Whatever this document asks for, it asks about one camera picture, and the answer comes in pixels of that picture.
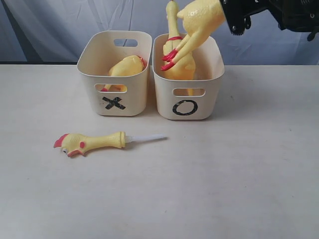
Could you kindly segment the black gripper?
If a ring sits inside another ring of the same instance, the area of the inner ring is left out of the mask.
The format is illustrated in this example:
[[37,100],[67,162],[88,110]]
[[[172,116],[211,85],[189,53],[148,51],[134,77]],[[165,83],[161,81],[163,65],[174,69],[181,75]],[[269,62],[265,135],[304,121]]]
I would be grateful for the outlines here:
[[230,32],[242,35],[251,27],[250,15],[268,10],[280,30],[308,32],[307,41],[319,32],[318,0],[221,0]]

